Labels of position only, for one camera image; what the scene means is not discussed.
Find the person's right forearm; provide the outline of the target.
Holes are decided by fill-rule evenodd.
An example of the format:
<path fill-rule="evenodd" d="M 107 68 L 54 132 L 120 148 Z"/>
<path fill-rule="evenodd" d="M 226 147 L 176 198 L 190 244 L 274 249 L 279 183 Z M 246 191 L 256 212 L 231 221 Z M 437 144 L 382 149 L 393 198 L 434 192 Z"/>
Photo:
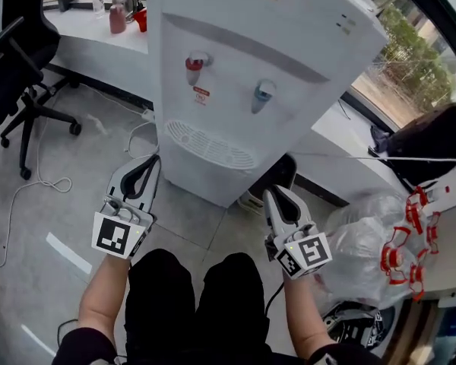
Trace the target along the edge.
<path fill-rule="evenodd" d="M 283 275 L 287 325 L 298 357 L 309 360 L 320 348 L 335 344 L 312 296 L 308 276 L 290 279 Z"/>

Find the red snack box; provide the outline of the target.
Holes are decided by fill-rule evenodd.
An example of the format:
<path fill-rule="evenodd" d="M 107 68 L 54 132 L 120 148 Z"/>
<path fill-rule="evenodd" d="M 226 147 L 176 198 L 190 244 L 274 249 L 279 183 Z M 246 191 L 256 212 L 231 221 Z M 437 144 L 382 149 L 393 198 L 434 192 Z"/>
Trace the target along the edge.
<path fill-rule="evenodd" d="M 138 23 L 140 32 L 145 33 L 147 31 L 147 9 L 143 8 L 134 13 L 133 18 Z"/>

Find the person's dark clothing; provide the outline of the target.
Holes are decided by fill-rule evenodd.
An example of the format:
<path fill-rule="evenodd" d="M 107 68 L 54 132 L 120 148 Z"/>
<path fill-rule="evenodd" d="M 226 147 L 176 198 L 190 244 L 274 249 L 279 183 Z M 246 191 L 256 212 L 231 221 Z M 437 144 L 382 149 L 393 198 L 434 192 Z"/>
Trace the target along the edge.
<path fill-rule="evenodd" d="M 309 360 L 272 351 L 263 283 L 244 252 L 213 265 L 199 297 L 190 271 L 165 249 L 130 264 L 116 345 L 77 325 L 52 365 L 383 365 L 365 348 L 336 341 Z"/>

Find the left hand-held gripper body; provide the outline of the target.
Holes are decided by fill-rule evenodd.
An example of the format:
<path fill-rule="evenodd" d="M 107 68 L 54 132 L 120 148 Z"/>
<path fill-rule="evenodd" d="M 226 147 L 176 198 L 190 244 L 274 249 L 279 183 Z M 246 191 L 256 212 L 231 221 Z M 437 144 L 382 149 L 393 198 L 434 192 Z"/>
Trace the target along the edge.
<path fill-rule="evenodd" d="M 151 231 L 155 216 L 106 196 L 94 213 L 91 246 L 121 259 L 132 259 Z"/>

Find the black office chair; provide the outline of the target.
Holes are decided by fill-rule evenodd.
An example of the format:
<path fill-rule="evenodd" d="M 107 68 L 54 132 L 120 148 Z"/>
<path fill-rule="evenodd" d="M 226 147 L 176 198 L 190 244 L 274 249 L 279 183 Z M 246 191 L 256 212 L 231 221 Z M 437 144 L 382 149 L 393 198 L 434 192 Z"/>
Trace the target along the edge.
<path fill-rule="evenodd" d="M 69 125 L 78 136 L 81 124 L 73 116 L 47 107 L 46 102 L 67 84 L 63 79 L 49 87 L 43 69 L 55 57 L 61 37 L 43 13 L 43 0 L 3 0 L 0 32 L 0 126 L 12 121 L 0 134 L 1 145 L 9 146 L 8 134 L 22 126 L 20 175 L 28 180 L 27 150 L 35 119 L 45 117 Z"/>

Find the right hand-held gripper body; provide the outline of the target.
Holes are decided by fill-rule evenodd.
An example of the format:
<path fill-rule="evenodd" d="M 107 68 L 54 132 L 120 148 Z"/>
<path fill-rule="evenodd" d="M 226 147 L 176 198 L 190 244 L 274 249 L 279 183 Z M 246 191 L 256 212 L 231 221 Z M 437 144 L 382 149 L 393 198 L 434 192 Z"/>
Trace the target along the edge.
<path fill-rule="evenodd" d="M 328 240 L 315 223 L 301 226 L 290 235 L 270 233 L 264 240 L 269 260 L 278 262 L 291 280 L 311 274 L 332 260 Z"/>

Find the black patterned device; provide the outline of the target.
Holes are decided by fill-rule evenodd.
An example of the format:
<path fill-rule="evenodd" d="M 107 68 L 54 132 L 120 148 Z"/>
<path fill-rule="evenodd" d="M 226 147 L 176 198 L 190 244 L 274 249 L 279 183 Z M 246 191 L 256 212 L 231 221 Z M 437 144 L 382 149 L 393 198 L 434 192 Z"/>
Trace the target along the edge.
<path fill-rule="evenodd" d="M 338 343 L 354 344 L 383 358 L 397 325 L 402 301 L 384 309 L 343 301 L 323 312 L 330 337 Z"/>

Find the black backpack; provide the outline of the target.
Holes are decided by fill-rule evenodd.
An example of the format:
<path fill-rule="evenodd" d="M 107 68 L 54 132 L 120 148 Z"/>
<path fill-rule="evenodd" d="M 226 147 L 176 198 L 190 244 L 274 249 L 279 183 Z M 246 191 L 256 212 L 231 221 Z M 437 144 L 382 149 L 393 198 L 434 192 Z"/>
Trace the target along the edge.
<path fill-rule="evenodd" d="M 389 157 L 456 158 L 456 103 L 437 106 L 390 135 Z M 389 161 L 400 180 L 415 187 L 444 176 L 456 163 Z"/>

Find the white window ledge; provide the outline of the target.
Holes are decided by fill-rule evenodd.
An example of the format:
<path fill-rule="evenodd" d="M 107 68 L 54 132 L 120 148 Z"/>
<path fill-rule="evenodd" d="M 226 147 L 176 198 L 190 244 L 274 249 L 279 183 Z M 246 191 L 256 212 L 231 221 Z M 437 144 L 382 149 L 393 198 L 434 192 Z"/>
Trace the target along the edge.
<path fill-rule="evenodd" d="M 108 17 L 97 18 L 91 11 L 71 9 L 46 12 L 61 35 L 52 64 L 81 76 L 87 85 L 112 90 L 140 107 L 152 99 L 147 34 L 129 24 L 125 32 L 112 34 Z M 306 124 L 306 135 L 292 153 L 299 174 L 320 193 L 352 202 L 366 192 L 392 190 L 404 194 L 405 188 L 383 163 L 368 159 L 373 144 L 371 125 L 397 130 L 382 111 L 356 90 L 349 89 L 319 119 Z"/>

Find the clear bag of empty bottles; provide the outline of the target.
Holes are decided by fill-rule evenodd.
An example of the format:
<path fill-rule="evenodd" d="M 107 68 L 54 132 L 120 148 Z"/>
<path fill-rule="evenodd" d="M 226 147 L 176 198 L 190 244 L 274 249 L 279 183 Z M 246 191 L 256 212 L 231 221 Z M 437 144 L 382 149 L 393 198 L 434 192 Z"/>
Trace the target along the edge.
<path fill-rule="evenodd" d="M 428 206 L 449 188 L 379 192 L 334 211 L 325 233 L 333 256 L 317 275 L 334 299 L 384 309 L 425 293 L 426 260 L 438 254 L 440 212 Z"/>

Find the thin white rod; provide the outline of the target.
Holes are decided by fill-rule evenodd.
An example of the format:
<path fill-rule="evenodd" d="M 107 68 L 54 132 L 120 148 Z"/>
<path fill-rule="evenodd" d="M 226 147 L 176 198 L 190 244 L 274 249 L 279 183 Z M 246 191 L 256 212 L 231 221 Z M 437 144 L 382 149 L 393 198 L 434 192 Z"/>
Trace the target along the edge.
<path fill-rule="evenodd" d="M 431 157 L 373 157 L 365 156 L 358 157 L 353 155 L 336 155 L 336 154 L 320 154 L 320 153 L 307 153 L 290 151 L 290 154 L 307 156 L 307 157 L 326 157 L 326 158 L 337 158 L 337 159 L 355 159 L 355 160 L 392 160 L 392 161 L 414 161 L 414 162 L 430 162 L 430 163 L 456 163 L 456 158 L 431 158 Z"/>

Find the dark grey cloth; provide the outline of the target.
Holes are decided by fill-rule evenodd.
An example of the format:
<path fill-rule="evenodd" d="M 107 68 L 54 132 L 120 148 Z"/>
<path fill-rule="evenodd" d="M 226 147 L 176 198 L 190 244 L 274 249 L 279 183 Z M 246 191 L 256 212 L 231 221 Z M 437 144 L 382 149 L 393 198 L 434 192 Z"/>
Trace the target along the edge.
<path fill-rule="evenodd" d="M 386 152 L 388 149 L 388 139 L 390 134 L 378 128 L 376 125 L 372 125 L 370 128 L 370 134 L 375 143 L 373 151 L 377 154 Z"/>

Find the person's left forearm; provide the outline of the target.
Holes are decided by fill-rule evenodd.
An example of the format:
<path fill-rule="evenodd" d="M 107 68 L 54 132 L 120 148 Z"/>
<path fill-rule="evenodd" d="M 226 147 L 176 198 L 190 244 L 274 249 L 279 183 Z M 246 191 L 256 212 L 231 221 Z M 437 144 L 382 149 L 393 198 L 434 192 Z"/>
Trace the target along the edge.
<path fill-rule="evenodd" d="M 101 332 L 116 345 L 114 328 L 128 280 L 130 261 L 105 255 L 80 302 L 78 326 Z"/>

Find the white water dispenser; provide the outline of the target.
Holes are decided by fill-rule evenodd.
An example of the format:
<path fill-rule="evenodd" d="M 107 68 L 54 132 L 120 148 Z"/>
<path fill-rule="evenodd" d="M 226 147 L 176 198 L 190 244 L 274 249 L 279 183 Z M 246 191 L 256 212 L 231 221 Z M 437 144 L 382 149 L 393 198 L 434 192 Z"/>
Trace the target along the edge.
<path fill-rule="evenodd" d="M 147 0 L 147 40 L 159 145 L 176 144 L 257 181 L 388 38 L 358 0 Z M 192 87 L 185 60 L 195 50 L 213 63 Z M 252 114 L 261 79 L 276 93 Z"/>

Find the pink drinking bottle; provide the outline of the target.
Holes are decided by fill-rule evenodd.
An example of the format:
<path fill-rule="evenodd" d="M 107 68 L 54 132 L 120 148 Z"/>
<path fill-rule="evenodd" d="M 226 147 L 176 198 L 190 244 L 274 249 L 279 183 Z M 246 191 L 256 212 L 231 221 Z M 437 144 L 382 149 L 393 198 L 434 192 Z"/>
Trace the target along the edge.
<path fill-rule="evenodd" d="M 125 8 L 122 4 L 111 5 L 109 10 L 109 29 L 111 34 L 120 34 L 126 30 Z"/>

